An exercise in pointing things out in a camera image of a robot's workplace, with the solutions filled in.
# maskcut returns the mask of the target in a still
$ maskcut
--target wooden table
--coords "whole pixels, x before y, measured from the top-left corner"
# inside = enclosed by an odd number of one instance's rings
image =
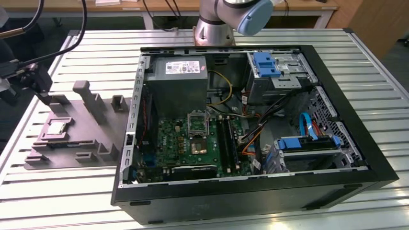
[[[153,16],[173,16],[164,0],[145,0]],[[200,0],[176,0],[182,16],[198,16]],[[326,3],[316,0],[288,0],[290,16],[320,16],[314,28],[325,28],[332,13],[338,9],[334,0]],[[38,0],[0,0],[0,6],[6,10],[10,18],[32,17],[37,9]],[[120,5],[96,7],[94,1],[86,2],[90,17],[140,16],[144,18],[145,29],[153,29],[142,2],[122,2]],[[285,3],[274,6],[272,16],[285,14]],[[81,17],[81,3],[77,0],[46,0],[41,17]]]

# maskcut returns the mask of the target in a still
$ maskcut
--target table leg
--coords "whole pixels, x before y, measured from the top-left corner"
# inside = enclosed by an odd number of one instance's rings
[[[153,30],[153,20],[149,16],[149,14],[146,12],[142,12],[141,13],[141,16],[142,16],[142,22],[145,24],[145,30]]]
[[[326,27],[326,24],[330,20],[333,11],[322,11],[322,14],[314,24],[314,29],[324,29]]]

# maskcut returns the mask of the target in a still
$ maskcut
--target yellow wire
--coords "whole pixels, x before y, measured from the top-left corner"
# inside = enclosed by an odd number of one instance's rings
[[[229,88],[230,88],[229,95],[228,95],[228,97],[226,97],[222,101],[220,101],[220,102],[217,102],[217,103],[206,104],[206,105],[209,105],[209,106],[213,106],[213,105],[218,105],[218,104],[224,103],[224,102],[232,97],[232,94],[233,94],[233,87],[232,87],[230,81],[228,80],[228,78],[226,78],[221,73],[218,73],[218,72],[214,71],[214,70],[209,70],[209,72],[217,73],[217,74],[222,77],[222,79],[228,82]]]

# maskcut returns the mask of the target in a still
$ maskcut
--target floor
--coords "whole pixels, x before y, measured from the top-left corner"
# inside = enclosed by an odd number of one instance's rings
[[[172,28],[178,26],[178,22],[173,17],[156,17],[156,23],[162,28]],[[197,17],[184,18],[182,28],[188,29],[196,25]],[[61,27],[57,27],[52,19],[41,18],[38,25],[44,33],[44,41],[33,45],[36,55],[41,56],[57,51],[61,47],[66,33],[69,30],[80,28],[80,18],[61,19]],[[134,17],[120,18],[89,18],[86,30],[137,30],[144,29],[142,19]],[[403,47],[403,42],[397,42],[386,57],[381,60],[385,67],[401,82],[406,90],[409,90],[409,48]],[[49,67],[52,59],[44,62]],[[5,147],[6,140],[10,137],[13,130],[18,124],[20,118],[24,114],[25,108],[32,100],[32,93],[29,91],[18,90],[20,98],[16,107],[8,106],[0,100],[0,111],[6,109],[6,113],[0,112],[0,152]]]

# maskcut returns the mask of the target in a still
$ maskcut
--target green motherboard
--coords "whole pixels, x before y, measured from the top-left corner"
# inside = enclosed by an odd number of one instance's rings
[[[242,136],[242,128],[238,117],[229,117],[229,129],[233,141],[238,136]],[[238,166],[233,165],[232,170],[225,169],[225,162],[228,156],[224,156],[224,151],[220,150],[220,138],[218,135],[225,132],[220,131],[218,123],[220,118],[210,118],[208,120],[208,135],[201,137],[198,135],[189,135],[188,125],[192,130],[204,129],[202,119],[193,117],[190,123],[188,118],[185,119],[162,119],[158,121],[157,129],[157,150],[154,156],[150,157],[150,168],[154,169],[154,173],[150,175],[152,182],[160,182],[164,180],[161,177],[161,170],[170,169],[178,166],[194,166],[194,165],[214,165],[217,167],[217,177],[242,176],[250,175],[250,162],[248,156],[238,156]]]

